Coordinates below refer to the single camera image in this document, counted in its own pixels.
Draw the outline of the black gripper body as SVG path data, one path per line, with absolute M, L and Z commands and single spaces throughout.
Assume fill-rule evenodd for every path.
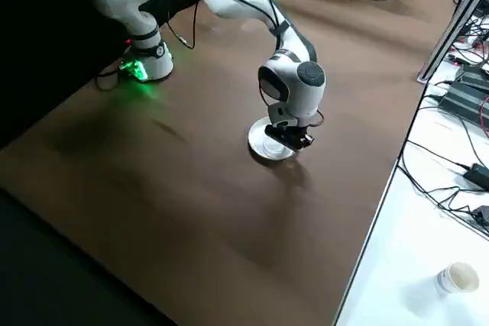
M 268 124 L 265 134 L 291 150 L 302 150 L 314 141 L 314 137 L 308 134 L 307 127 L 274 127 Z

